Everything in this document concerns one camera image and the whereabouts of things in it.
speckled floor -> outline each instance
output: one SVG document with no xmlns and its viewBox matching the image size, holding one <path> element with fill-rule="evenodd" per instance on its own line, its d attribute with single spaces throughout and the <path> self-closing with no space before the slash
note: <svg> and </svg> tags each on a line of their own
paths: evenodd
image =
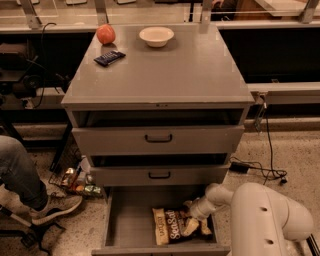
<svg viewBox="0 0 320 256">
<path fill-rule="evenodd" d="M 270 120 L 270 136 L 273 148 L 273 165 L 276 169 L 288 172 L 288 183 L 280 185 L 279 180 L 268 181 L 266 186 L 304 204 L 314 217 L 315 230 L 313 235 L 320 244 L 320 121 L 319 119 L 282 119 Z M 270 168 L 270 145 L 265 122 L 262 132 L 257 133 L 250 122 L 242 137 L 234 156 L 242 161 L 258 161 L 263 167 Z M 54 156 L 54 151 L 45 150 L 30 152 L 41 178 L 50 178 L 48 171 Z M 224 185 L 231 190 L 237 189 L 245 182 L 264 183 L 260 171 L 249 170 L 248 174 L 238 174 L 229 171 Z M 20 204 L 12 192 L 0 188 L 0 203 L 26 219 L 27 207 Z M 53 185 L 48 185 L 49 192 L 56 191 Z M 52 227 L 44 237 L 43 246 L 52 251 L 54 256 L 87 256 L 91 250 L 99 248 L 104 234 L 106 203 L 104 199 L 86 199 L 76 212 L 67 217 L 57 219 L 66 228 L 61 232 Z M 217 235 L 223 246 L 229 246 L 230 241 L 230 209 L 216 214 Z M 0 214 L 0 228 L 21 228 L 16 221 Z M 0 255 L 46 255 L 37 247 L 26 249 L 17 238 L 0 238 Z M 305 241 L 301 243 L 288 242 L 290 256 L 311 256 Z"/>
</svg>

desk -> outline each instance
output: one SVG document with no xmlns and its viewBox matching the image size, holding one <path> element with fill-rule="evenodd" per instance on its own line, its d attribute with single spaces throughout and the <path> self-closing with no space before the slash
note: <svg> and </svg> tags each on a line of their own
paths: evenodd
<svg viewBox="0 0 320 256">
<path fill-rule="evenodd" d="M 253 103 L 214 24 L 168 27 L 175 36 L 163 48 L 139 38 L 143 25 L 113 26 L 106 46 L 94 37 L 62 100 L 108 201 L 107 235 L 93 255 L 229 252 L 215 232 L 183 246 L 155 243 L 151 208 L 178 206 L 223 181 Z M 108 68 L 93 61 L 110 50 L 126 57 Z"/>
</svg>

drawer front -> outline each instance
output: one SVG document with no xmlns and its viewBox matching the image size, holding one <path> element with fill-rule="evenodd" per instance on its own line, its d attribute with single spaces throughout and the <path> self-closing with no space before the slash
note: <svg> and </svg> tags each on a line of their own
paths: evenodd
<svg viewBox="0 0 320 256">
<path fill-rule="evenodd" d="M 92 167 L 90 172 L 98 186 L 184 185 L 222 183 L 227 165 L 167 167 Z"/>
<path fill-rule="evenodd" d="M 232 153 L 243 126 L 170 128 L 74 128 L 85 155 Z"/>
</svg>

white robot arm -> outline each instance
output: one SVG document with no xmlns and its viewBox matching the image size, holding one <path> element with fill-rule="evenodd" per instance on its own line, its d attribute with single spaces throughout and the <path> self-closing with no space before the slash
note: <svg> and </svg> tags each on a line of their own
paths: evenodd
<svg viewBox="0 0 320 256">
<path fill-rule="evenodd" d="M 285 239 L 305 240 L 314 228 L 303 205 L 257 183 L 245 183 L 234 193 L 211 184 L 192 203 L 190 214 L 201 221 L 222 205 L 231 206 L 233 256 L 288 256 Z"/>
</svg>

power cord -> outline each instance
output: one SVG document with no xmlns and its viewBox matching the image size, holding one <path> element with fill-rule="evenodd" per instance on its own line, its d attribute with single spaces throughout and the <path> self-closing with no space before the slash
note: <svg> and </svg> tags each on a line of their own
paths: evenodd
<svg viewBox="0 0 320 256">
<path fill-rule="evenodd" d="M 265 113 L 265 118 L 266 118 L 266 125 L 267 125 L 268 142 L 270 146 L 270 169 L 263 168 L 260 162 L 244 162 L 236 157 L 230 157 L 229 161 L 231 163 L 231 166 L 229 170 L 238 171 L 242 173 L 246 173 L 248 169 L 260 170 L 262 173 L 262 176 L 264 177 L 263 185 L 265 185 L 266 182 L 269 180 L 277 180 L 277 179 L 280 179 L 280 184 L 285 184 L 287 183 L 287 179 L 286 179 L 287 172 L 285 170 L 277 170 L 273 168 L 273 147 L 271 142 L 269 119 L 268 119 L 267 112 Z"/>
</svg>

